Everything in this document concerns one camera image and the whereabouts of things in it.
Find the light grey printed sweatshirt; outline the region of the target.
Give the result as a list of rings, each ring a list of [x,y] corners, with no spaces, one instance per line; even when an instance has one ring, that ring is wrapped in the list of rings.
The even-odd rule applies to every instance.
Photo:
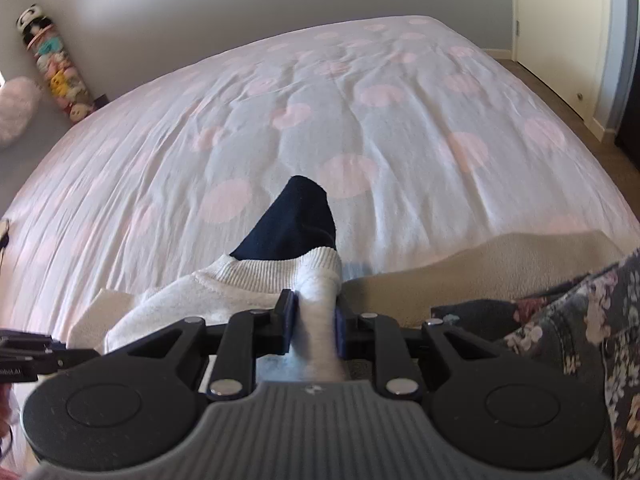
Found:
[[[246,310],[276,305],[282,290],[296,293],[298,313],[290,351],[257,362],[259,380],[342,382],[347,378],[335,347],[334,309],[342,262],[329,247],[290,260],[238,260],[223,255],[210,266],[139,295],[101,289],[70,330],[67,345],[104,354],[183,318],[227,323]]]

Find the panda plush toy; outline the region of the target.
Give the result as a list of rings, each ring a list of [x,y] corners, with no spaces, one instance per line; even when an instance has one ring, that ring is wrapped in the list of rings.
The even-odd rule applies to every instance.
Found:
[[[50,18],[44,14],[37,3],[29,6],[16,20],[16,28],[24,38],[36,36],[51,24]]]

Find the black wall socket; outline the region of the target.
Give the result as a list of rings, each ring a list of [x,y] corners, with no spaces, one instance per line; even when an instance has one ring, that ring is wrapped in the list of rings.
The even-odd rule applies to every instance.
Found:
[[[94,105],[96,108],[102,108],[110,102],[106,94],[102,94],[102,96],[98,96],[94,101]]]

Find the dark floral garment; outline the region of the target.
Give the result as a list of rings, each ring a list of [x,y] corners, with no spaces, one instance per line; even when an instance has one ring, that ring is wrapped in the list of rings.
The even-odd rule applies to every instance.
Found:
[[[577,378],[597,391],[608,424],[592,461],[639,477],[639,253],[532,296],[434,307],[433,318]]]

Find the pink polka dot bedsheet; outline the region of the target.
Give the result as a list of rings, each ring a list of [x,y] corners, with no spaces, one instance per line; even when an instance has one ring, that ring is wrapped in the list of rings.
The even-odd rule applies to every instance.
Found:
[[[623,195],[543,100],[434,18],[376,18],[206,58],[70,128],[2,218],[1,330],[70,348],[101,289],[139,295],[230,256],[294,176],[326,191],[342,285],[511,233],[600,231],[623,258],[639,252]],[[376,393],[369,362],[340,361],[342,382],[256,375],[249,396],[210,404],[175,448],[124,469],[32,452],[23,408],[64,370],[1,384],[2,477],[613,479],[592,461],[608,410],[573,376],[604,408],[596,451],[516,471],[459,451],[419,404]]]

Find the beige fleece garment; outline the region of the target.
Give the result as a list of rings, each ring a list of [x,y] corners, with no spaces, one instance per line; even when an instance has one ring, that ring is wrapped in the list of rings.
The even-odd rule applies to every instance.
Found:
[[[428,266],[350,280],[342,285],[340,303],[357,314],[387,315],[416,327],[434,307],[520,299],[601,270],[623,255],[600,231],[504,234]]]

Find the cream white garment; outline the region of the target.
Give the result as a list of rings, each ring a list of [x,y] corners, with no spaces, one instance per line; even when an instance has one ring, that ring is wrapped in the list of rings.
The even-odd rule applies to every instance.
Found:
[[[0,232],[0,255],[3,255],[4,251],[9,245],[10,241],[10,226],[11,223],[8,219],[1,220],[1,232]]]

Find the plush toy storage tube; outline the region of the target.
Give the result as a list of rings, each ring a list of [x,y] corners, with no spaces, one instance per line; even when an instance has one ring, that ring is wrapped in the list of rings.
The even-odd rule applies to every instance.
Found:
[[[41,29],[27,50],[34,57],[53,99],[73,124],[81,122],[96,110],[96,101],[54,25]]]

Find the pink rolled duvet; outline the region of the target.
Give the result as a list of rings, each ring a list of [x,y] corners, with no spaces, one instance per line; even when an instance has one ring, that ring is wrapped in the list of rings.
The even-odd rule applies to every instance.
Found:
[[[28,77],[8,80],[0,91],[0,146],[7,148],[26,130],[37,113],[42,91]]]

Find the dark navy garment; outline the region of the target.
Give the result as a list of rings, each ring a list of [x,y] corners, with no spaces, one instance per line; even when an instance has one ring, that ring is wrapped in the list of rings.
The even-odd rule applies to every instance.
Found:
[[[336,248],[328,196],[313,180],[294,176],[230,256],[240,261],[281,261],[321,247]]]

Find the white room door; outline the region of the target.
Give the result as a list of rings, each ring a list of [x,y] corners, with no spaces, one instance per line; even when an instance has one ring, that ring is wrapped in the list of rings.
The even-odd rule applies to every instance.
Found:
[[[514,58],[588,122],[599,97],[611,0],[513,0]]]

